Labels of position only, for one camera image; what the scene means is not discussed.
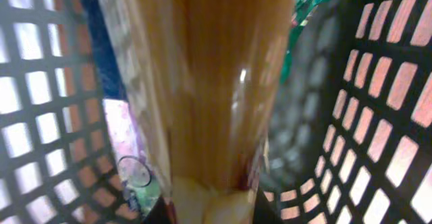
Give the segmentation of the grey plastic shopping basket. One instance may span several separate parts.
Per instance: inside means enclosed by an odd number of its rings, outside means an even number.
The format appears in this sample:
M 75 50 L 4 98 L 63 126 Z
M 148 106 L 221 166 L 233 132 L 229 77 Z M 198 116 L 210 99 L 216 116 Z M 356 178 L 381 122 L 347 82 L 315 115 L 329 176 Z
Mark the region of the grey plastic shopping basket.
M 431 0 L 312 11 L 256 194 L 251 223 L 431 222 Z M 1 0 L 1 222 L 172 223 L 124 199 L 80 0 Z

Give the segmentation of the green Nescafe coffee bag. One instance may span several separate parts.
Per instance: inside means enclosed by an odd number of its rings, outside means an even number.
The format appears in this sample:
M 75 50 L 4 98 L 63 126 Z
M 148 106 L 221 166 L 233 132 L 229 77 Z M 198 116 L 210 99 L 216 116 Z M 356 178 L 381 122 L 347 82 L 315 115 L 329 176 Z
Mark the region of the green Nescafe coffee bag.
M 292 15 L 292 29 L 289 36 L 288 48 L 284 58 L 279 83 L 283 84 L 290 74 L 292 66 L 292 50 L 306 25 L 306 18 L 320 4 L 330 0 L 296 0 L 294 13 Z

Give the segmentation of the red spaghetti pasta pack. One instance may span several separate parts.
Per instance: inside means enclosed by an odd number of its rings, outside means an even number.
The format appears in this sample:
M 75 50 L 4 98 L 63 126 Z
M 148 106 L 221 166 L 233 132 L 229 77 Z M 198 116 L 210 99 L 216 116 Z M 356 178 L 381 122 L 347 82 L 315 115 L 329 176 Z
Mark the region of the red spaghetti pasta pack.
M 99 0 L 172 223 L 251 223 L 296 0 Z

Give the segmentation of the white tissue multipack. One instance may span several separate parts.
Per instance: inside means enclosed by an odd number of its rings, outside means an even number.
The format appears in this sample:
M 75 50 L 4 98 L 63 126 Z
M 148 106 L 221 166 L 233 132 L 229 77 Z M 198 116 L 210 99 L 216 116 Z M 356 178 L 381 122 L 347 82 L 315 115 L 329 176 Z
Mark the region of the white tissue multipack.
M 80 0 L 90 33 L 90 46 L 103 90 L 103 110 L 123 196 L 131 211 L 147 222 L 161 195 L 135 106 L 132 81 L 139 71 L 132 45 L 126 0 Z

